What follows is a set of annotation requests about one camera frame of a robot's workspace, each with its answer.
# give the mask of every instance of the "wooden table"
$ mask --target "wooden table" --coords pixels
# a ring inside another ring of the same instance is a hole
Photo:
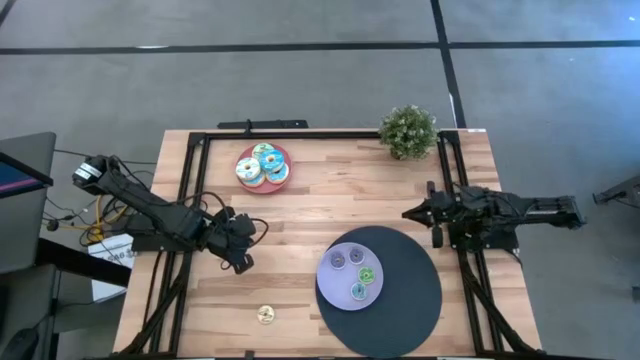
[[[164,136],[152,191],[167,200],[175,200],[178,193],[188,134],[170,130]],[[460,137],[469,182],[499,190],[487,133],[460,130]],[[257,142],[262,141],[213,141],[205,190],[218,193],[236,211],[265,219],[271,229],[250,250],[255,266],[243,275],[220,270],[221,260],[207,252],[194,256],[179,356],[240,357],[245,350],[255,350],[256,356],[354,356],[324,324],[315,300],[314,278],[321,255],[333,241],[346,231],[372,224],[403,231],[418,241],[433,259],[442,283],[443,305],[436,328],[407,356],[474,354],[458,261],[446,244],[448,236],[445,234],[445,247],[433,249],[430,231],[400,218],[401,212],[422,202],[427,180],[444,188],[437,149],[423,160],[397,161],[377,140],[274,140],[291,155],[294,173],[279,193],[264,196],[245,191],[234,174],[238,154]],[[450,158],[455,169],[453,156]],[[194,165],[189,193],[196,168]],[[218,211],[215,200],[205,200],[210,212]],[[498,308],[526,342],[539,347],[520,266],[504,251],[485,254]],[[146,253],[136,259],[114,351],[126,346],[142,326],[155,256]],[[161,279],[162,268],[161,264],[157,279]],[[154,302],[159,283],[156,281]],[[263,304],[276,311],[271,325],[257,321],[258,307]],[[479,314],[485,347],[490,349],[482,307]],[[161,349],[167,349],[173,316],[167,318]]]

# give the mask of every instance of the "potted plant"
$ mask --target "potted plant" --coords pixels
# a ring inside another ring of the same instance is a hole
[[[436,143],[435,122],[435,116],[415,105],[393,108],[382,119],[380,143],[389,145],[394,159],[424,158]]]

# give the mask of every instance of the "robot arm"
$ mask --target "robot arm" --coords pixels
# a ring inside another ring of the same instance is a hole
[[[237,274],[251,266],[253,259],[246,254],[256,233],[252,220],[246,214],[235,215],[233,208],[224,207],[218,214],[210,214],[199,208],[167,202],[154,195],[139,183],[129,180],[120,172],[117,157],[88,157],[73,174],[73,183],[92,195],[112,195],[144,217],[145,229],[128,229],[136,236],[140,232],[152,232],[183,248],[211,253],[229,262]]]
[[[512,193],[463,186],[452,197],[444,191],[436,192],[432,182],[428,189],[430,197],[404,212],[402,217],[432,228],[436,246],[442,244],[441,224],[450,224],[450,230],[453,228],[455,233],[464,236],[469,250],[485,247],[503,234],[513,233],[518,225],[551,224],[577,229],[585,224],[572,196],[521,198]]]

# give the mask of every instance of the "monitor screen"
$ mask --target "monitor screen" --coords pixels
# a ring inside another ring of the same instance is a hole
[[[0,153],[0,198],[42,189],[53,181],[46,175]]]

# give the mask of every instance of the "sprinkled donut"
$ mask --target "sprinkled donut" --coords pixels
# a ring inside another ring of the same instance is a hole
[[[261,143],[253,147],[251,155],[254,159],[260,160],[260,156],[262,155],[262,153],[269,150],[273,150],[273,145],[269,143]]]
[[[236,165],[236,175],[240,180],[253,180],[260,175],[260,163],[254,158],[244,158]]]
[[[280,170],[267,174],[267,180],[272,184],[282,184],[289,177],[289,165],[284,164]]]
[[[245,184],[248,187],[258,187],[260,185],[262,185],[262,183],[264,183],[264,180],[267,177],[264,175],[263,171],[260,171],[260,174],[258,174],[258,176],[255,177],[255,179],[253,180],[243,180],[242,183]]]
[[[363,267],[358,270],[358,280],[365,285],[371,284],[376,279],[376,275],[373,273],[373,269],[370,267]]]
[[[351,296],[356,300],[367,298],[367,287],[363,283],[355,283],[351,286]]]
[[[349,261],[354,265],[360,265],[364,261],[364,252],[358,247],[352,247],[349,251]]]
[[[329,255],[329,259],[331,260],[331,267],[340,270],[344,268],[347,262],[344,259],[344,255],[340,251],[334,251]]]
[[[278,150],[267,150],[260,156],[260,167],[267,174],[278,171],[284,166],[284,155]]]

